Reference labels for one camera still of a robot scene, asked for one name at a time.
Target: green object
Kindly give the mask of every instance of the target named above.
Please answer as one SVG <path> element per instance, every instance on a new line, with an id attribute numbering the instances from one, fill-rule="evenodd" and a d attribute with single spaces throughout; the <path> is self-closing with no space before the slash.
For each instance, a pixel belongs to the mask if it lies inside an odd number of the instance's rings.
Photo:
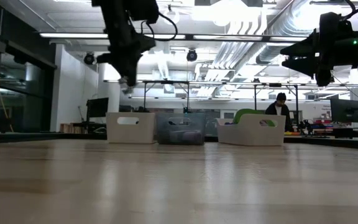
<path id="1" fill-rule="evenodd" d="M 265 114 L 263 111 L 257 111 L 257 110 L 253 110 L 253 109 L 241 109 L 239 111 L 237 111 L 236 115 L 234 116 L 233 119 L 233 124 L 238 124 L 240 122 L 241 116 L 244 114 Z M 265 120 L 267 123 L 267 126 L 269 127 L 275 127 L 275 124 L 273 121 L 271 120 Z"/>

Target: gray plastic bin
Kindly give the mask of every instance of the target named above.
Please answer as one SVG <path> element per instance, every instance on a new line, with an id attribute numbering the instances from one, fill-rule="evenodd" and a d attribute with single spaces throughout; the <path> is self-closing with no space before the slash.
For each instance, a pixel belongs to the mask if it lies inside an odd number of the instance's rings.
<path id="1" fill-rule="evenodd" d="M 158 113 L 155 116 L 159 144 L 204 144 L 205 114 Z"/>

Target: dark hair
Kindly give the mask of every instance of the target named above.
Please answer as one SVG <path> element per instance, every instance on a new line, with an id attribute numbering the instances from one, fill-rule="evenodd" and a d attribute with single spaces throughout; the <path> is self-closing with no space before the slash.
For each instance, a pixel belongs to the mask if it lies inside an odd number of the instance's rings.
<path id="1" fill-rule="evenodd" d="M 279 93 L 278 95 L 277 95 L 277 98 L 276 98 L 276 100 L 287 100 L 287 96 L 285 95 L 285 93 Z"/>

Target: bin handle hole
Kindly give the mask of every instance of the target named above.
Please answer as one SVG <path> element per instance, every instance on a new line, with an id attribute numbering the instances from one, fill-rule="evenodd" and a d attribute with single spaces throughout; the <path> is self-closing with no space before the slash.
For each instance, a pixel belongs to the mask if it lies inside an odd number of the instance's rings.
<path id="1" fill-rule="evenodd" d="M 278 122 L 274 120 L 263 119 L 259 121 L 259 125 L 261 125 L 262 127 L 276 128 L 278 126 Z"/>
<path id="2" fill-rule="evenodd" d="M 121 124 L 121 125 L 136 125 L 136 124 L 139 124 L 139 118 L 119 117 L 117 119 L 117 124 Z"/>
<path id="3" fill-rule="evenodd" d="M 191 120 L 190 120 L 190 118 L 169 118 L 168 124 L 188 126 L 191 124 Z"/>

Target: computer monitor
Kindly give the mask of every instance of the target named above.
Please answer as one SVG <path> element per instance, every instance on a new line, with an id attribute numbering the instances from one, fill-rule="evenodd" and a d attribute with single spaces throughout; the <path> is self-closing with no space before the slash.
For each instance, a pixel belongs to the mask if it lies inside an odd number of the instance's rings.
<path id="1" fill-rule="evenodd" d="M 334 122 L 358 123 L 358 101 L 331 99 L 331 117 Z"/>
<path id="2" fill-rule="evenodd" d="M 106 116 L 108 110 L 109 98 L 88 100 L 86 106 L 88 107 L 86 115 L 88 118 L 103 118 Z"/>

